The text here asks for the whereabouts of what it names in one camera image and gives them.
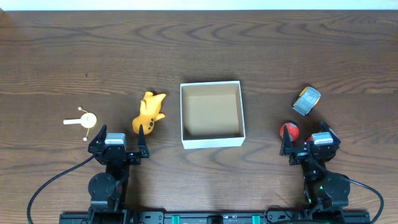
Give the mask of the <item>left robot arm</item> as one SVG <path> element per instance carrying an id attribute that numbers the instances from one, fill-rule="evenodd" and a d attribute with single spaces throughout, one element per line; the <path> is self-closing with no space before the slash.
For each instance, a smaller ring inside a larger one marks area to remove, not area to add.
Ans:
<path id="1" fill-rule="evenodd" d="M 106 171 L 96 174 L 88 184 L 91 203 L 88 223 L 137 223 L 136 212 L 125 207 L 129 167 L 141 164 L 149 157 L 149 150 L 141 126 L 138 134 L 138 151 L 126 151 L 126 136 L 123 133 L 107 133 L 103 126 L 89 143 L 88 152 Z"/>

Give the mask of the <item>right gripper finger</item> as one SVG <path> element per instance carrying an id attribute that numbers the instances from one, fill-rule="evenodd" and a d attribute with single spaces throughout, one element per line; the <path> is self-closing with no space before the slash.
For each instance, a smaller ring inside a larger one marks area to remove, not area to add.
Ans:
<path id="1" fill-rule="evenodd" d="M 337 136 L 336 136 L 334 130 L 332 130 L 332 128 L 331 128 L 325 121 L 321 121 L 321 122 L 320 122 L 320 125 L 321 125 L 321 131 L 322 131 L 323 133 L 329 133 L 330 136 L 331 136 L 333 139 L 337 139 Z"/>
<path id="2" fill-rule="evenodd" d="M 282 145 L 280 147 L 281 155 L 289 155 L 292 152 L 293 146 L 292 141 L 290 140 L 290 134 L 288 131 L 284 131 Z"/>

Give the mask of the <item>grey yellow toy car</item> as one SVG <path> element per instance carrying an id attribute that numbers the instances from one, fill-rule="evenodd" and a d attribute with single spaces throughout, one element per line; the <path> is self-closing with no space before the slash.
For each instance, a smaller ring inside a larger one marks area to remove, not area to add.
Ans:
<path id="1" fill-rule="evenodd" d="M 321 98 L 321 93 L 312 86 L 306 86 L 292 102 L 292 108 L 302 116 L 308 115 Z"/>

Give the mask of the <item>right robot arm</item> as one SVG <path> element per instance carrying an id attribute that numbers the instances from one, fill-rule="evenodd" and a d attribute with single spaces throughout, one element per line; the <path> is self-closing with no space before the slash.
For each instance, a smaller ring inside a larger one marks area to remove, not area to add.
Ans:
<path id="1" fill-rule="evenodd" d="M 344 223 L 343 208 L 348 206 L 350 183 L 345 176 L 326 169 L 325 163 L 336 156 L 341 141 L 326 122 L 302 146 L 295 146 L 296 125 L 285 123 L 280 129 L 282 145 L 279 154 L 289 158 L 291 166 L 302 168 L 304 194 L 309 207 L 305 219 Z"/>

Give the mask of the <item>red ball toy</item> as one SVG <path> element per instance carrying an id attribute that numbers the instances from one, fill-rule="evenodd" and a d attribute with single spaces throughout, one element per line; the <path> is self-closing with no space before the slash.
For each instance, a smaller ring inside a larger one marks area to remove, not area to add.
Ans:
<path id="1" fill-rule="evenodd" d="M 299 130 L 299 127 L 295 123 L 292 123 L 292 122 L 284 123 L 280 127 L 279 133 L 280 133 L 281 138 L 284 137 L 284 128 L 287 128 L 291 141 L 296 141 L 299 138 L 300 130 Z"/>

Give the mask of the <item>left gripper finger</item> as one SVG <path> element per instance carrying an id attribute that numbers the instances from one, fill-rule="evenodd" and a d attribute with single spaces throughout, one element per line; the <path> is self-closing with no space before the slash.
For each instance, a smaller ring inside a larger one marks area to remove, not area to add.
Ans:
<path id="1" fill-rule="evenodd" d="M 139 148 L 139 152 L 140 153 L 146 153 L 147 152 L 147 144 L 146 144 L 146 140 L 145 140 L 143 125 L 139 126 L 139 134 L 138 134 L 137 146 Z"/>
<path id="2" fill-rule="evenodd" d="M 104 144 L 107 134 L 107 125 L 103 125 L 99 133 L 90 142 L 90 146 L 97 146 L 99 144 Z"/>

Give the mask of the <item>red toy fire truck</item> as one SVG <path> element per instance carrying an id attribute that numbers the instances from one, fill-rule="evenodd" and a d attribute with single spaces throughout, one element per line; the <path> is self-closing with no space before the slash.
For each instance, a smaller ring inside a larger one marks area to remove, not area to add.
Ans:
<path id="1" fill-rule="evenodd" d="M 316 140 L 319 139 L 320 135 L 321 135 L 321 131 L 317 132 L 317 133 L 313 133 L 310 135 L 310 137 L 308 137 L 305 141 L 306 142 L 315 142 Z"/>

